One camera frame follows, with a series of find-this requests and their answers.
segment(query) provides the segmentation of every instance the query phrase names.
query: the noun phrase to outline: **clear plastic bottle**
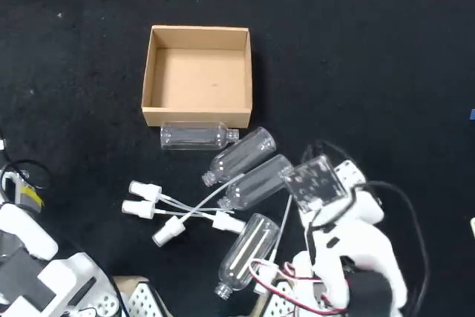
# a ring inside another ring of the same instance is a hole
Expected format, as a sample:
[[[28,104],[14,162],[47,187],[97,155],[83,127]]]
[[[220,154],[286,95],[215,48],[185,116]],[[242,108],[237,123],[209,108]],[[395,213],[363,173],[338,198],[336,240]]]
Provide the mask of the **clear plastic bottle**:
[[[229,181],[255,166],[275,149],[272,135],[259,127],[219,153],[211,162],[209,171],[203,175],[203,182],[207,186],[212,186],[216,182]]]
[[[220,150],[239,140],[239,130],[222,122],[165,122],[160,130],[163,150]]]
[[[274,156],[230,185],[226,196],[217,204],[223,209],[248,209],[282,189],[285,183],[281,174],[292,169],[292,164],[285,156]]]
[[[233,291],[242,290],[249,285],[252,276],[249,263],[252,259],[263,259],[274,246],[279,227],[268,217],[253,214],[237,240],[221,263],[220,283],[214,291],[227,300]]]

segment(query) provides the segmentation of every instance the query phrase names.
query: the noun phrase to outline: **white spray nozzle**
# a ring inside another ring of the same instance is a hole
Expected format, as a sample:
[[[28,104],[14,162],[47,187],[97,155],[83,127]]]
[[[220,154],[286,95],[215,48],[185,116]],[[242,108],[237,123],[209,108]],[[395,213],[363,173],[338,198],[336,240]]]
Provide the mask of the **white spray nozzle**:
[[[163,226],[161,230],[154,234],[152,239],[154,240],[156,245],[162,247],[167,241],[180,235],[183,232],[185,232],[185,226],[183,225],[183,223],[180,222],[178,217],[174,215],[173,217],[167,220],[165,226]]]
[[[141,200],[139,202],[135,200],[124,200],[122,203],[122,213],[152,219],[155,214],[155,203],[147,200]]]
[[[157,203],[162,195],[162,187],[152,183],[141,183],[132,181],[128,187],[128,191],[133,195],[142,197],[144,200]]]
[[[225,212],[216,211],[213,219],[213,228],[220,230],[229,230],[230,232],[240,234],[244,230],[246,224]]]

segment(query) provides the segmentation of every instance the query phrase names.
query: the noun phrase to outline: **bottle neck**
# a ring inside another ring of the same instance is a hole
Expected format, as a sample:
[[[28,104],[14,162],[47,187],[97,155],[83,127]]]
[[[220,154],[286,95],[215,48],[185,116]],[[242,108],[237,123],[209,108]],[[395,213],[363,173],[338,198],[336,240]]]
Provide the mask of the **bottle neck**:
[[[226,139],[230,143],[236,143],[239,140],[239,130],[238,129],[228,129],[226,131]]]
[[[205,183],[205,185],[207,185],[208,187],[210,186],[213,186],[216,182],[217,182],[217,178],[216,178],[216,175],[211,172],[211,171],[208,171],[206,172],[203,176],[203,182]]]
[[[216,288],[214,289],[216,295],[220,296],[223,300],[227,300],[229,296],[232,294],[232,288],[228,285],[220,282]]]
[[[229,198],[227,198],[226,196],[224,196],[223,198],[221,198],[220,200],[217,201],[217,205],[221,208],[221,209],[225,209],[226,211],[229,211],[232,209],[232,204],[231,204],[231,200]]]

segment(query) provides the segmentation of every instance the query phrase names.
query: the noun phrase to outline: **cardboard box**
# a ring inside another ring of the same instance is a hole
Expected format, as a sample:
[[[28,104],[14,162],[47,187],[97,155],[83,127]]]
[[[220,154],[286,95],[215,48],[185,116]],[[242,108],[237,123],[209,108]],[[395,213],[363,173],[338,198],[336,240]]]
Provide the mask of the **cardboard box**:
[[[249,29],[152,27],[142,92],[147,125],[220,121],[247,128],[251,111]]]

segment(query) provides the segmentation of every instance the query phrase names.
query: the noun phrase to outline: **black fabric surface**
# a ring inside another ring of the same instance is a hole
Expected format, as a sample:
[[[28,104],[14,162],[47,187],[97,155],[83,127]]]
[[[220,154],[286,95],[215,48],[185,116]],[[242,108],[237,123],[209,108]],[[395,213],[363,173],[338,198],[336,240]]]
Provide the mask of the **black fabric surface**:
[[[367,177],[401,186],[420,217],[433,278],[421,316],[475,307],[475,8],[471,0],[0,0],[0,123],[10,155],[49,165],[45,226],[115,275],[143,275],[182,316],[248,313],[251,289],[220,301],[217,270],[235,236],[190,220],[157,248],[165,222],[124,216],[131,180],[196,203],[214,152],[163,152],[140,110],[153,24],[249,27],[254,111],[298,163],[325,138]],[[381,192],[410,289],[421,258],[402,202]],[[279,221],[285,192],[256,211]],[[249,217],[250,213],[240,215]],[[293,211],[278,262],[304,248]]]

